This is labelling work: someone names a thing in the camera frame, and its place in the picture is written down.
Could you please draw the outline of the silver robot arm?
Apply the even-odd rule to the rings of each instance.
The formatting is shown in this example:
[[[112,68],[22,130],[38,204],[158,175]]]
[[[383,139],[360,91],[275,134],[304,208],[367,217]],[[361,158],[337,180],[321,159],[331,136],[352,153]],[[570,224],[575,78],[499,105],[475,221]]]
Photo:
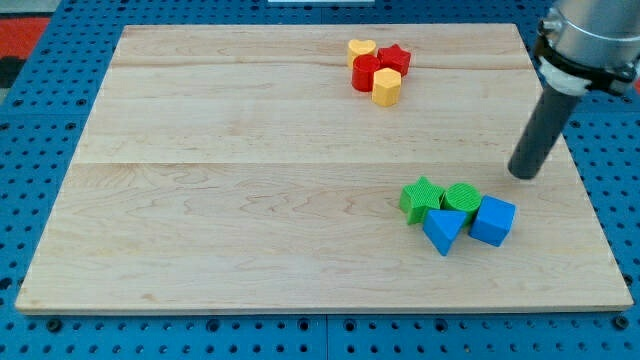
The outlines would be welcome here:
[[[639,0],[554,2],[538,23],[534,56],[562,94],[624,94],[639,78]]]

